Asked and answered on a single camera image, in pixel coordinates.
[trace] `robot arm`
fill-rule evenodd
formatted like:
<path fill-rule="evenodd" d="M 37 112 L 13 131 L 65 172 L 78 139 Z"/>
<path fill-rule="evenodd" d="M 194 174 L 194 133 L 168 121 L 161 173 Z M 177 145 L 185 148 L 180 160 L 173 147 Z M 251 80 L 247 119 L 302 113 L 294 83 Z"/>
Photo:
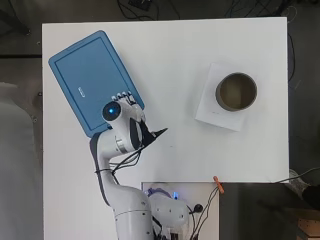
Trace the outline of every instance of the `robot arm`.
<path fill-rule="evenodd" d="M 114 211 L 118 239 L 152 240 L 148 197 L 139 189 L 117 184 L 110 168 L 112 158 L 146 147 L 165 131 L 150 133 L 142 109 L 130 97 L 118 95 L 104 107 L 102 115 L 113 130 L 94 135 L 90 149 L 103 199 Z"/>

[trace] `white tabletop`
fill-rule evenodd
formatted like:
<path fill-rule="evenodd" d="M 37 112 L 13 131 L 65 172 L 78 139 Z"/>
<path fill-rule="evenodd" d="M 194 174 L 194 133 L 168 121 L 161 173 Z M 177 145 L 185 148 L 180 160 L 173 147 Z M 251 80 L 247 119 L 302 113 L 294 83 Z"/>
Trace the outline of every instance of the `white tabletop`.
<path fill-rule="evenodd" d="M 288 177 L 286 18 L 43 25 L 44 221 L 48 239 L 116 239 L 101 200 L 89 139 L 48 59 L 103 30 L 145 105 L 151 130 L 169 130 L 137 167 L 141 182 L 271 182 Z M 194 119 L 211 63 L 258 69 L 256 102 L 240 132 Z"/>

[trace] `blue plastic tray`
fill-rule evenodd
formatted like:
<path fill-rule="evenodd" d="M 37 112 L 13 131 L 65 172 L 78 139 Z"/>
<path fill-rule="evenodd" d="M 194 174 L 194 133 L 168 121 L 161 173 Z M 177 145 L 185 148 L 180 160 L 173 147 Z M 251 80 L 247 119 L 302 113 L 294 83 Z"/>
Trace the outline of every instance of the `blue plastic tray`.
<path fill-rule="evenodd" d="M 102 109 L 117 93 L 131 91 L 144 109 L 139 93 L 103 31 L 54 55 L 49 65 L 88 137 L 108 129 Z"/>

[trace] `cable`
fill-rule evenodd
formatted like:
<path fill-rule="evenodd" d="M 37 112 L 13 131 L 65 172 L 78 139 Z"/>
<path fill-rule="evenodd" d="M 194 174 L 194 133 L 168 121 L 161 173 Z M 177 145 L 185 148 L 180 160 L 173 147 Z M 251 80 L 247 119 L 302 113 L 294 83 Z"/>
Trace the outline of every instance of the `cable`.
<path fill-rule="evenodd" d="M 127 167 L 134 167 L 134 166 L 136 166 L 136 165 L 138 164 L 138 162 L 139 162 L 140 155 L 141 155 L 141 153 L 139 153 L 139 154 L 137 155 L 137 157 L 136 157 L 137 161 L 136 161 L 134 164 L 129 164 L 129 165 L 120 166 L 120 167 L 118 168 L 118 170 L 123 169 L 123 168 L 127 168 Z"/>
<path fill-rule="evenodd" d="M 180 20 L 180 13 L 178 12 L 177 8 L 174 6 L 173 2 L 171 0 L 167 0 L 169 2 L 169 4 L 171 5 L 173 11 L 177 14 L 178 19 Z"/>
<path fill-rule="evenodd" d="M 192 225 L 193 225 L 193 227 L 192 227 L 192 233 L 194 233 L 194 231 L 196 230 L 196 221 L 195 221 L 195 219 L 194 219 L 194 212 L 192 211 L 192 209 L 187 205 L 187 207 L 189 208 L 189 210 L 190 210 L 190 215 L 191 215 L 191 217 L 192 217 Z"/>
<path fill-rule="evenodd" d="M 146 147 L 142 147 L 139 150 L 135 151 L 134 153 L 132 153 L 131 155 L 129 155 L 128 157 L 126 157 L 125 159 L 123 159 L 112 171 L 112 174 L 114 174 L 121 165 L 123 165 L 128 159 L 130 159 L 131 157 L 137 155 L 138 153 L 140 153 L 143 149 L 145 149 Z"/>
<path fill-rule="evenodd" d="M 308 171 L 306 171 L 306 172 L 304 172 L 304 173 L 302 173 L 302 174 L 300 174 L 300 175 L 298 175 L 298 176 L 296 176 L 296 177 L 287 178 L 287 179 L 280 180 L 280 181 L 274 182 L 274 183 L 281 183 L 281 182 L 284 182 L 284 181 L 289 181 L 289 180 L 297 179 L 297 178 L 302 177 L 302 176 L 304 176 L 304 175 L 306 175 L 306 174 L 308 174 L 308 173 L 310 173 L 310 172 L 313 172 L 313 171 L 315 171 L 315 170 L 320 170 L 320 167 L 311 168 L 311 169 L 309 169 Z"/>
<path fill-rule="evenodd" d="M 203 209 L 203 211 L 202 211 L 202 213 L 201 213 L 201 215 L 200 215 L 199 221 L 198 221 L 198 223 L 197 223 L 197 226 L 196 226 L 195 230 L 194 230 L 193 233 L 191 234 L 190 240 L 193 240 L 193 239 L 194 239 L 194 237 L 195 237 L 194 234 L 196 233 L 196 231 L 197 231 L 197 229 L 198 229 L 198 227 L 199 227 L 199 224 L 200 224 L 200 221 L 201 221 L 201 219 L 202 219 L 203 213 L 206 211 L 206 209 L 207 209 L 208 207 L 210 207 L 211 201 L 212 201 L 212 199 L 214 198 L 214 196 L 216 195 L 217 191 L 218 191 L 218 187 L 215 187 L 215 188 L 212 190 L 212 192 L 210 193 L 209 198 L 208 198 L 208 203 L 207 203 L 207 205 L 204 207 L 204 209 Z"/>
<path fill-rule="evenodd" d="M 292 37 L 290 35 L 290 33 L 288 33 L 288 36 L 289 36 L 289 39 L 290 39 L 290 42 L 291 42 L 291 48 L 292 48 L 292 64 L 293 64 L 293 69 L 292 69 L 292 73 L 291 73 L 291 76 L 288 80 L 288 83 L 292 80 L 293 76 L 294 76 L 294 73 L 296 71 L 296 54 L 295 54 L 295 51 L 294 51 L 294 45 L 293 45 L 293 40 L 292 40 Z"/>
<path fill-rule="evenodd" d="M 132 159 L 130 159 L 129 161 L 126 161 L 124 164 L 129 164 L 129 163 L 132 163 L 134 160 L 136 160 L 138 157 L 138 155 L 134 156 Z M 110 165 L 119 165 L 119 163 L 109 163 Z"/>
<path fill-rule="evenodd" d="M 214 199 L 214 197 L 216 196 L 216 194 L 217 194 L 218 191 L 219 191 L 219 190 L 217 189 L 216 192 L 214 193 L 213 197 L 210 199 L 210 202 L 208 203 L 209 205 L 208 205 L 208 208 L 207 208 L 207 215 L 206 215 L 205 219 L 203 219 L 203 221 L 202 221 L 202 223 L 201 223 L 201 225 L 200 225 L 200 227 L 199 227 L 199 229 L 198 229 L 198 233 L 196 234 L 197 238 L 198 238 L 198 236 L 199 236 L 199 234 L 200 234 L 200 231 L 201 231 L 201 228 L 202 228 L 203 224 L 204 224 L 205 221 L 209 218 L 209 210 L 210 210 L 211 202 L 212 202 L 212 200 Z"/>

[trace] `floor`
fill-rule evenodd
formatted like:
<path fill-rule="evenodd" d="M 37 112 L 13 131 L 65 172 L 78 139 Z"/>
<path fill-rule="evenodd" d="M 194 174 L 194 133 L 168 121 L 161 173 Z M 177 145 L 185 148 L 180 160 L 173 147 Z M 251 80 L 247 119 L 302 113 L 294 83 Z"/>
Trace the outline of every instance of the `floor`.
<path fill-rule="evenodd" d="M 168 0 L 157 0 L 161 20 L 177 19 Z M 206 19 L 225 17 L 231 5 L 228 1 L 173 0 L 181 19 Z M 41 24 L 50 22 L 127 21 L 115 0 L 12 0 L 20 20 L 31 29 L 29 36 L 11 33 L 0 37 L 0 55 L 41 54 Z M 254 0 L 243 0 L 240 11 L 232 17 L 243 17 Z M 275 9 L 272 1 L 269 9 Z M 6 0 L 1 9 L 11 11 Z M 303 1 L 297 5 L 297 15 L 290 8 L 288 31 L 295 50 L 295 73 L 288 84 L 289 91 L 289 145 L 290 167 L 298 173 L 320 166 L 320 4 Z M 156 8 L 150 9 L 152 16 Z M 0 25 L 0 34 L 4 27 Z M 290 41 L 289 75 L 293 71 Z M 15 99 L 19 106 L 32 116 L 39 164 L 42 164 L 42 104 L 41 59 L 1 59 L 0 82 L 14 83 L 20 93 Z M 304 177 L 311 184 L 320 184 L 319 172 Z M 220 239 L 295 239 L 294 231 L 277 220 L 272 207 L 308 206 L 282 184 L 226 184 L 226 194 L 220 204 Z"/>

